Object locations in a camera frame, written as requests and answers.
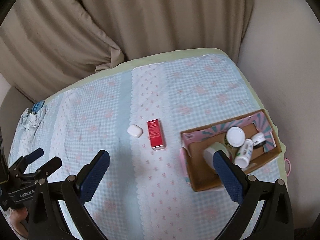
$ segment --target beige curtain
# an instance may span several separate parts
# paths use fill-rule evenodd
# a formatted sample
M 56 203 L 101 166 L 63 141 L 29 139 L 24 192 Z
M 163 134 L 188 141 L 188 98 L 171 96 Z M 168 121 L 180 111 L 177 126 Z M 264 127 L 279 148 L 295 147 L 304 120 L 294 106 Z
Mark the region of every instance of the beige curtain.
M 18 0 L 0 72 L 35 100 L 123 60 L 213 47 L 237 62 L 252 0 Z
M 17 0 L 0 27 L 0 73 L 33 101 L 124 57 L 77 0 Z

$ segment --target red rectangular box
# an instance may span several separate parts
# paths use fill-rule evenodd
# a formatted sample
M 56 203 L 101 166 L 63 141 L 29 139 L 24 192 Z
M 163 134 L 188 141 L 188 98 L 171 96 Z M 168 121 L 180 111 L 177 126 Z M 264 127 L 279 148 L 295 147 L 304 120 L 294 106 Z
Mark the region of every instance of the red rectangular box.
M 164 149 L 165 148 L 164 138 L 163 138 L 159 119 L 148 121 L 147 125 L 149 130 L 151 148 L 154 149 L 155 151 Z

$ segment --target mattress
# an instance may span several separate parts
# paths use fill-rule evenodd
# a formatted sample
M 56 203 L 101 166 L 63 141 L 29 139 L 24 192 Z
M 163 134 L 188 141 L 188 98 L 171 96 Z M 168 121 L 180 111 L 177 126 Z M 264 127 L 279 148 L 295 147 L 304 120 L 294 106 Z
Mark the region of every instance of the mattress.
M 214 239 L 236 209 L 225 190 L 193 192 L 179 163 L 179 131 L 263 108 L 235 64 L 218 49 L 162 53 L 122 63 L 48 98 L 32 119 L 23 113 L 9 164 L 42 147 L 32 172 L 54 156 L 63 166 L 48 181 L 77 174 L 95 154 L 110 153 L 110 167 L 85 206 L 108 239 Z M 167 148 L 150 148 L 146 121 L 162 121 Z M 139 139 L 125 132 L 144 129 Z M 253 172 L 286 181 L 284 150 Z M 68 226 L 81 238 L 64 203 Z M 244 235 L 259 215 L 255 212 Z

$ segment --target open cardboard box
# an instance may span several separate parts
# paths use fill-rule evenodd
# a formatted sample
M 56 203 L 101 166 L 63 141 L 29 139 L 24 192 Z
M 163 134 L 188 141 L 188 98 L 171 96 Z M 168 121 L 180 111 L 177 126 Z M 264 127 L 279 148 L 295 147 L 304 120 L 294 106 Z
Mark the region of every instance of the open cardboard box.
M 269 117 L 264 109 L 260 109 L 258 111 L 251 112 L 251 113 L 241 115 L 238 117 L 234 117 L 231 119 L 223 120 L 221 122 L 217 122 L 217 123 L 209 124 L 206 126 L 182 131 L 182 132 L 180 132 L 180 134 L 204 130 L 204 129 L 210 128 L 210 127 L 218 125 L 218 124 L 222 124 L 222 123 L 226 123 L 226 122 L 230 122 L 230 121 L 234 121 L 234 120 L 239 120 L 244 117 L 253 115 L 257 112 L 261 112 L 261 111 L 265 114 L 265 116 L 266 116 L 266 118 L 272 128 L 272 135 L 273 135 L 273 139 L 276 143 L 276 147 L 273 148 L 272 150 L 268 151 L 267 153 L 264 153 L 263 147 L 260 147 L 258 149 L 253 150 L 250 164 L 244 171 L 245 174 L 249 174 L 250 172 L 260 168 L 264 164 L 270 162 L 271 160 L 276 158 L 279 155 L 279 153 L 281 153 L 279 139 L 276 135 L 276 132 L 274 131 L 274 127 L 272 126 L 272 122 L 269 119 Z M 251 138 L 252 135 L 254 135 L 258 132 L 253 123 L 251 123 L 245 127 L 242 127 L 242 129 L 246 135 L 246 138 Z M 194 191 L 203 191 L 203 190 L 207 190 L 207 189 L 214 188 L 214 187 L 221 185 L 221 181 L 219 179 L 219 176 L 217 175 L 217 173 L 213 169 L 211 169 L 207 165 L 207 163 L 205 162 L 205 160 L 203 158 L 202 152 L 203 152 L 203 150 L 205 150 L 207 147 L 209 147 L 211 144 L 213 144 L 215 142 L 224 143 L 225 134 L 226 134 L 225 132 L 220 133 L 220 134 L 215 135 L 213 137 L 210 137 L 202 142 L 193 142 L 193 143 L 189 144 L 188 151 L 189 151 L 191 157 L 188 154 L 186 154 L 185 158 L 186 158 L 186 163 L 187 163 L 187 172 L 188 172 L 188 176 L 190 179 L 190 184 L 191 184 Z

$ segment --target white bottle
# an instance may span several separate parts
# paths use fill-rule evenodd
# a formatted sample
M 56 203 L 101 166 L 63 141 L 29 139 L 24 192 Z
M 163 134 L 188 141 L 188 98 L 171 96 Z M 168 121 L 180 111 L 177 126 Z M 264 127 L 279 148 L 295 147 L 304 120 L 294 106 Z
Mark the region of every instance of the white bottle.
M 235 165 L 238 165 L 241 169 L 248 167 L 253 151 L 253 141 L 246 139 L 236 154 Z

